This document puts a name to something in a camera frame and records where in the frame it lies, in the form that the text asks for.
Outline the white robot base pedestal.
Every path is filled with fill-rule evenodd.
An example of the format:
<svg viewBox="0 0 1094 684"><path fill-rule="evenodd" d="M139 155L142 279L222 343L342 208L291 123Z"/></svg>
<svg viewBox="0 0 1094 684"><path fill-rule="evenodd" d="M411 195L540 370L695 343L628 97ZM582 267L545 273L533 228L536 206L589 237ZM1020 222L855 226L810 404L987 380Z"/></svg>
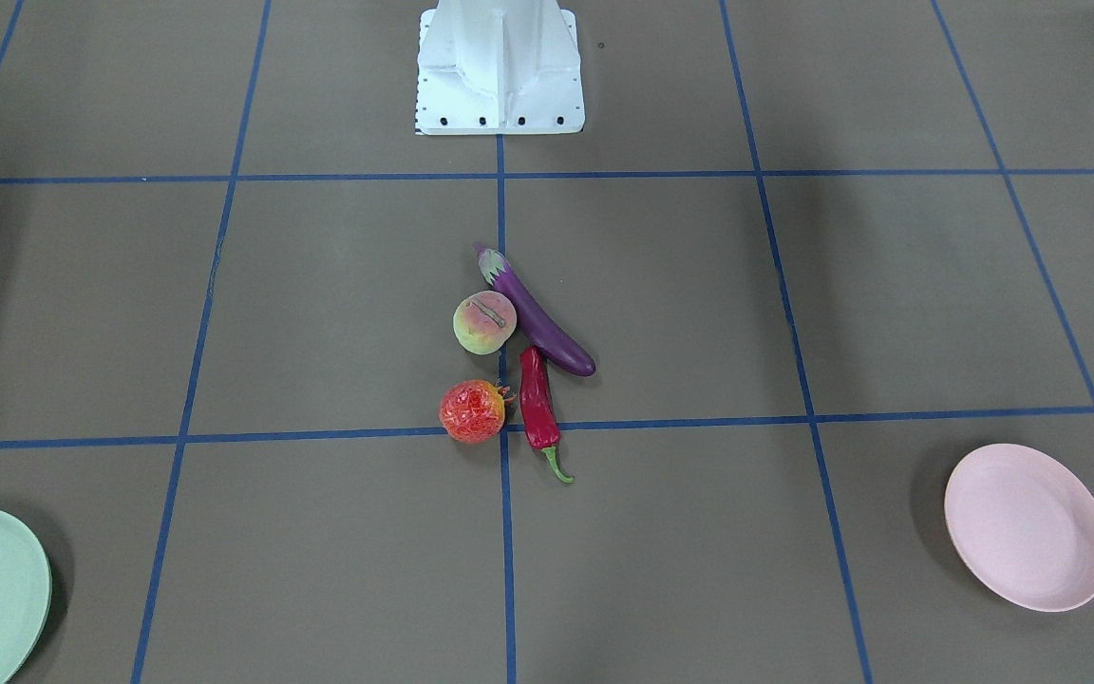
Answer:
<svg viewBox="0 0 1094 684"><path fill-rule="evenodd" d="M578 134L575 14L556 1L439 1L418 22L414 134Z"/></svg>

